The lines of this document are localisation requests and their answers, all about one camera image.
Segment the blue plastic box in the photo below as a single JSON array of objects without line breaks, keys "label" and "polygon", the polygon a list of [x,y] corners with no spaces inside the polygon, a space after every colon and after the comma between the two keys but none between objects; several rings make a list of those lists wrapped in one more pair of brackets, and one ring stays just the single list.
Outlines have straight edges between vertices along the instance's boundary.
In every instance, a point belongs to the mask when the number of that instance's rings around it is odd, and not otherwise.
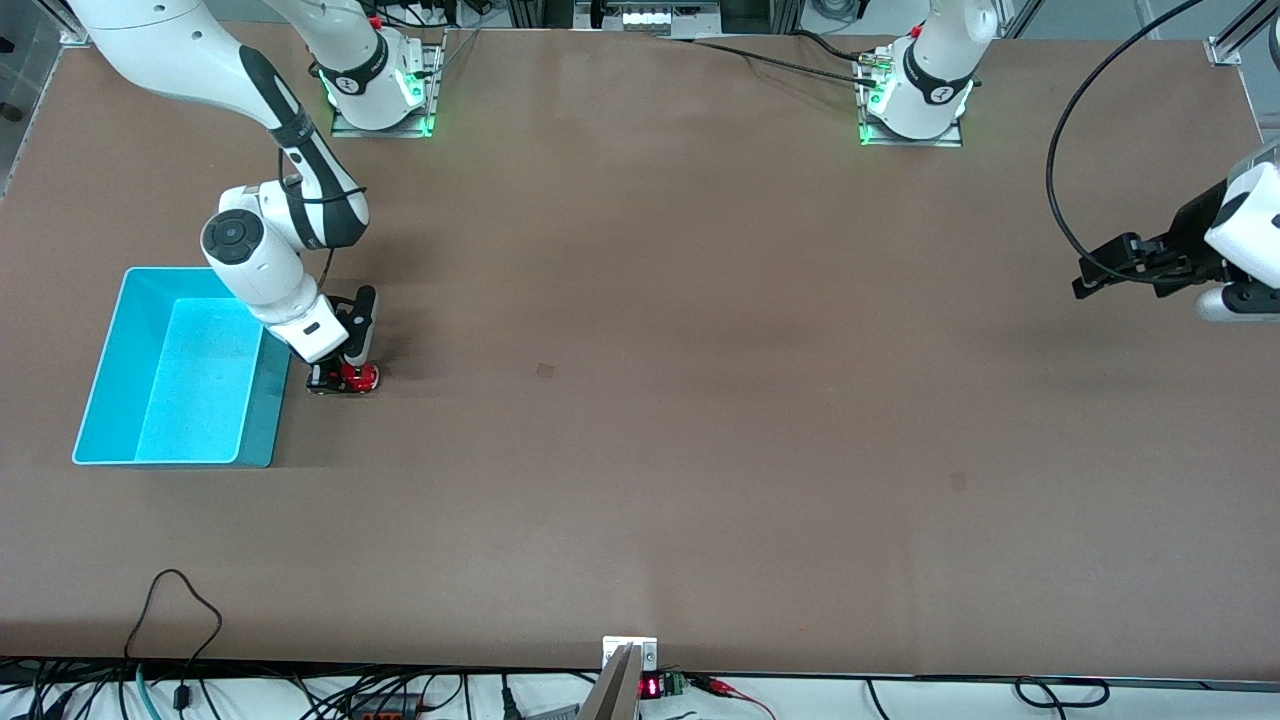
[{"label": "blue plastic box", "polygon": [[268,468],[291,350],[197,266],[125,272],[72,459],[133,469]]}]

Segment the grey device with white lights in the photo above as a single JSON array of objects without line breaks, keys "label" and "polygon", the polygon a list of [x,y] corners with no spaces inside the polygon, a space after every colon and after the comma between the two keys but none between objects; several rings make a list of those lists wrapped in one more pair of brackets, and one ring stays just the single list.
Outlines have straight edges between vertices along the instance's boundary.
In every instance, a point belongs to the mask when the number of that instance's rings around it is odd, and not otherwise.
[{"label": "grey device with white lights", "polygon": [[573,29],[639,32],[664,37],[718,35],[718,0],[573,0]]}]

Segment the aluminium frame profile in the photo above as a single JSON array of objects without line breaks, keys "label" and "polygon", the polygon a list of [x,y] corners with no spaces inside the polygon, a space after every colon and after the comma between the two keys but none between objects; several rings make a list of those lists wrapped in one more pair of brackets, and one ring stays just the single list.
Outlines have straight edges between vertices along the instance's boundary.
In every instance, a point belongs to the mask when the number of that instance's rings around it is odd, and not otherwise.
[{"label": "aluminium frame profile", "polygon": [[1213,67],[1242,63],[1242,50],[1265,31],[1280,32],[1280,0],[1249,0],[1230,22],[1204,41],[1204,50]]}]

